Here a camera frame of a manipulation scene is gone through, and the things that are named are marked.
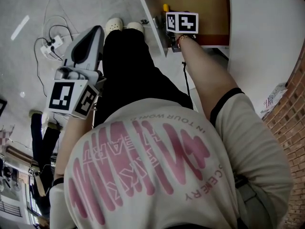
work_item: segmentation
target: open cabinet door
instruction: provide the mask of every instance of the open cabinet door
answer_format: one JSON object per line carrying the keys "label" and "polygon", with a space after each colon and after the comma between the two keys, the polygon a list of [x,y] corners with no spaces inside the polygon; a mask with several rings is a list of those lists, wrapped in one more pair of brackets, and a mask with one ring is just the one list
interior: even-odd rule
{"label": "open cabinet door", "polygon": [[161,55],[166,57],[168,52],[167,38],[164,31],[161,30],[160,28],[157,28],[158,26],[156,26],[155,24],[155,20],[158,20],[158,18],[161,16],[163,5],[159,4],[158,0],[140,0],[140,1],[143,5],[149,23],[152,27],[153,34],[156,37]]}

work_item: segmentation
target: bracelet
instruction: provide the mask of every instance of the bracelet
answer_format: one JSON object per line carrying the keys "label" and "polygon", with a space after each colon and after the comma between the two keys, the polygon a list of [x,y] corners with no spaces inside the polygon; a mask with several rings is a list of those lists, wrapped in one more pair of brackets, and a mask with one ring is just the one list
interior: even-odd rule
{"label": "bracelet", "polygon": [[182,35],[182,36],[178,37],[178,39],[177,39],[178,48],[180,48],[180,42],[181,42],[184,38],[186,38],[186,37],[188,37],[188,36],[187,36],[187,35]]}

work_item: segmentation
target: yellow object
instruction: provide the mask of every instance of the yellow object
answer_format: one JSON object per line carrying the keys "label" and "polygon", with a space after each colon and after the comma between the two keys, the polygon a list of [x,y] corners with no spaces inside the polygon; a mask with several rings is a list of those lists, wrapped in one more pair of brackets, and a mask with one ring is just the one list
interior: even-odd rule
{"label": "yellow object", "polygon": [[170,7],[168,6],[168,4],[163,4],[163,11],[164,12],[169,12],[170,11]]}

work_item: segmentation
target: tiled floor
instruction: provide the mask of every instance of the tiled floor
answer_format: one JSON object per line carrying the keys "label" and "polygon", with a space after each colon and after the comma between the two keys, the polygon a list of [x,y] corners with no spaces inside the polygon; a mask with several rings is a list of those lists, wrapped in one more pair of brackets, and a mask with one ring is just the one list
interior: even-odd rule
{"label": "tiled floor", "polygon": [[[31,155],[28,112],[30,109],[43,111],[46,102],[42,85],[36,75],[33,53],[36,38],[42,35],[47,37],[50,26],[54,24],[67,23],[72,33],[76,34],[97,24],[104,27],[110,17],[121,17],[127,24],[130,21],[146,19],[146,16],[140,0],[0,0],[0,8],[0,98],[8,101],[0,118],[0,127],[9,129],[14,125],[11,139],[27,147],[19,143],[11,144]],[[27,15],[30,19],[12,41],[11,35]],[[51,34],[64,37],[68,32],[65,28],[53,28]],[[166,59],[161,58],[150,28],[145,28],[145,37],[156,66],[179,89],[186,92],[181,56],[170,54]],[[64,37],[63,40],[64,45],[57,51],[60,55],[64,54],[70,38]],[[42,42],[38,42],[36,46],[39,74],[48,93],[60,62],[46,59],[40,52],[41,44]],[[55,117],[65,125],[65,119],[59,115]]]}

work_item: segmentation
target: white sneaker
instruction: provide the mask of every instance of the white sneaker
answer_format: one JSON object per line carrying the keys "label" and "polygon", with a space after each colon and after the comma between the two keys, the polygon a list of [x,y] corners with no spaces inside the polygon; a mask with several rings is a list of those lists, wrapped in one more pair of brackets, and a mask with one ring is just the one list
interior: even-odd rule
{"label": "white sneaker", "polygon": [[113,18],[107,21],[106,23],[106,34],[108,35],[110,32],[114,30],[123,30],[123,21],[120,18]]}
{"label": "white sneaker", "polygon": [[127,25],[127,29],[136,29],[142,33],[144,33],[144,28],[139,22],[130,22]]}

